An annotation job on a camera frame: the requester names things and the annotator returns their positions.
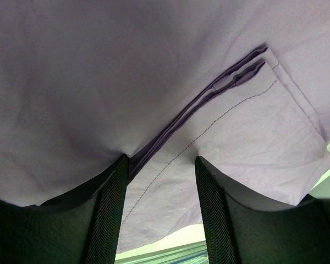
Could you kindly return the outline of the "purple trousers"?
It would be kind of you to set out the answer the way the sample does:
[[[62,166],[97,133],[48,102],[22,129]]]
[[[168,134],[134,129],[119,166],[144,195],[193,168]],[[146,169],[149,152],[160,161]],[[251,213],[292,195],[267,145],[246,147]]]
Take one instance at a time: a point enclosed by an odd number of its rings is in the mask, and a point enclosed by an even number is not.
[[[118,252],[200,222],[197,156],[297,205],[329,142],[330,1],[0,1],[0,199],[128,155]]]

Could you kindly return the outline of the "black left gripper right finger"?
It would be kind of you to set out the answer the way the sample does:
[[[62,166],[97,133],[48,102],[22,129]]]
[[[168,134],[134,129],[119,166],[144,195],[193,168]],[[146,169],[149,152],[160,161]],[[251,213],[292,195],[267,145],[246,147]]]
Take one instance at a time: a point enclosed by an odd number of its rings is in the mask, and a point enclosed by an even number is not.
[[[330,263],[330,199],[282,203],[195,160],[210,263]]]

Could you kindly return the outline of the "aluminium mounting rail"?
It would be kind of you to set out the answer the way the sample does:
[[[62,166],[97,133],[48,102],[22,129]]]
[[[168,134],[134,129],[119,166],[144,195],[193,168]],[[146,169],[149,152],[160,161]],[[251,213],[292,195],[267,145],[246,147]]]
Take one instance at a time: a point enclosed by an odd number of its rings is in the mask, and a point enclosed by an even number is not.
[[[129,264],[167,264],[167,263],[209,263],[205,241],[173,247],[127,258],[120,258],[114,263]]]

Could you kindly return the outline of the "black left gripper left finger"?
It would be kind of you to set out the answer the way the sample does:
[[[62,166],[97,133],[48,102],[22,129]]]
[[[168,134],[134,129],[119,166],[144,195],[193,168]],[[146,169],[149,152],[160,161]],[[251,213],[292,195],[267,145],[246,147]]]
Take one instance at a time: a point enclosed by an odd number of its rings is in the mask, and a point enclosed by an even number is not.
[[[128,176],[122,156],[39,206],[0,200],[0,263],[114,263]]]

